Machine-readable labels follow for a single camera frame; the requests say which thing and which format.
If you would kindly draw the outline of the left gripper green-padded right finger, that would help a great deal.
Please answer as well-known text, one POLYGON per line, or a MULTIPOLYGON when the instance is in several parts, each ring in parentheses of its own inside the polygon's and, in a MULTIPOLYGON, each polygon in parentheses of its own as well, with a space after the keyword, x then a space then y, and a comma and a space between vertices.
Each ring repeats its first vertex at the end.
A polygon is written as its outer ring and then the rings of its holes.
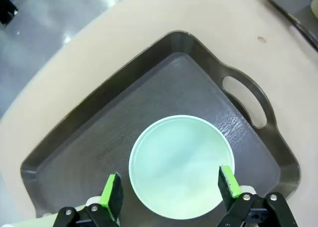
POLYGON ((218 188, 227 213, 218 223, 219 227, 296 227, 296 220, 279 192, 257 194, 243 192, 227 165, 219 167, 218 188))

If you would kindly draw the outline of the left gripper green-padded left finger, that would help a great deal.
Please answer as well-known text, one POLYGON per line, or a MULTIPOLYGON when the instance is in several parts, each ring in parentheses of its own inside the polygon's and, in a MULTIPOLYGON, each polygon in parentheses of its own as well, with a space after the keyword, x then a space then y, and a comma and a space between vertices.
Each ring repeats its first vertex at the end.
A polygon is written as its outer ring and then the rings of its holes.
POLYGON ((59 210, 55 227, 119 227, 123 205, 123 186, 120 175, 109 175, 100 200, 77 211, 73 207, 59 210))

